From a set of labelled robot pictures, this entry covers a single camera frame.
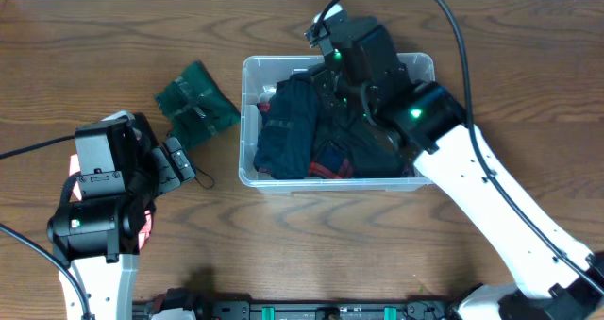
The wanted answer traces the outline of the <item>dark navy garment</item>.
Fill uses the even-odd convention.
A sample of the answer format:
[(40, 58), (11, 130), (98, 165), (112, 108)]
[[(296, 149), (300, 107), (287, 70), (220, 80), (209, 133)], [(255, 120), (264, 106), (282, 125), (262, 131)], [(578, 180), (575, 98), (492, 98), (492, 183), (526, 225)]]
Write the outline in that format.
[(261, 131), (255, 169), (277, 180), (309, 177), (320, 108), (308, 73), (279, 81), (275, 94), (257, 104)]

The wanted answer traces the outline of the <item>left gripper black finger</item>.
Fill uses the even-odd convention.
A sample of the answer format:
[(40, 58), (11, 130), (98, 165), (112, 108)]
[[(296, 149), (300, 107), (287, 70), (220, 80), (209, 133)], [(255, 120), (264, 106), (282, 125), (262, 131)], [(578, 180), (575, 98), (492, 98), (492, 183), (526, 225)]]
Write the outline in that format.
[(162, 147), (156, 147), (151, 152), (152, 159), (155, 163), (159, 184), (157, 188), (157, 196), (167, 194), (178, 189), (182, 181), (178, 175), (178, 169), (171, 155), (169, 155)]
[(178, 138), (170, 137), (163, 142), (163, 145), (179, 180), (185, 182), (195, 178), (195, 169)]

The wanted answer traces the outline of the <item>red plaid flannel shirt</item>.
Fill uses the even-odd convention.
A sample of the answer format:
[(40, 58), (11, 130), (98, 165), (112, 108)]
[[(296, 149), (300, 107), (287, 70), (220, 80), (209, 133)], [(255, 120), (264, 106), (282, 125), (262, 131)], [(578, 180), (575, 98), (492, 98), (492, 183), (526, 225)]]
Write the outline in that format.
[(262, 130), (253, 160), (255, 169), (274, 179), (410, 177), (404, 158), (378, 143), (360, 116), (346, 110), (321, 116), (316, 129), (292, 134), (292, 122), (276, 103), (258, 103)]

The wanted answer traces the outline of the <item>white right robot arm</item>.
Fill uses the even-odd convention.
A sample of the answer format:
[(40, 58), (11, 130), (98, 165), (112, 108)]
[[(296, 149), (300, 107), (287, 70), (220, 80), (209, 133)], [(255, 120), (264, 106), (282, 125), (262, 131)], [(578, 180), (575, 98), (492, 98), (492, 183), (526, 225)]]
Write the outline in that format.
[(373, 17), (319, 14), (306, 33), (325, 62), (312, 75), (329, 104), (349, 103), (454, 200), (512, 274), (454, 302), (450, 319), (584, 319), (603, 305), (603, 257), (559, 227), (494, 155), (444, 86), (413, 80)]

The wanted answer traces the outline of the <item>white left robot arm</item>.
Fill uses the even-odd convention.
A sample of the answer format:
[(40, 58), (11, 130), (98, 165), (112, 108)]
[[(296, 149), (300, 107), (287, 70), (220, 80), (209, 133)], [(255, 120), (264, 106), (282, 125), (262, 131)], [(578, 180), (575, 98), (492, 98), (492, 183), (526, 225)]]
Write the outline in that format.
[(119, 111), (75, 132), (73, 172), (47, 224), (70, 319), (129, 319), (155, 200), (195, 177), (179, 140), (159, 143), (141, 113)]

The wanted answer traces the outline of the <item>black garment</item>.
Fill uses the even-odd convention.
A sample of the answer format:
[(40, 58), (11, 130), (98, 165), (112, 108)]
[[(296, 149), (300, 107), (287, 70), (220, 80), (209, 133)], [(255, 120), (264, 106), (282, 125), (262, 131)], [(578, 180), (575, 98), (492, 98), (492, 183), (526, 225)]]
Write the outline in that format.
[(407, 177), (408, 164), (378, 143), (353, 113), (320, 117), (310, 156), (310, 177), (323, 179)]

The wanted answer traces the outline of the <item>dark green garment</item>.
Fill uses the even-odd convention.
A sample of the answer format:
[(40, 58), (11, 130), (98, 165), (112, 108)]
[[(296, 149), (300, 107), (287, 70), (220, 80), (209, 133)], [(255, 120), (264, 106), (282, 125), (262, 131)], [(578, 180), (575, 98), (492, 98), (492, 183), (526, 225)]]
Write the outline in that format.
[(194, 61), (154, 97), (172, 129), (169, 135), (191, 149), (235, 126), (241, 114), (201, 61)]

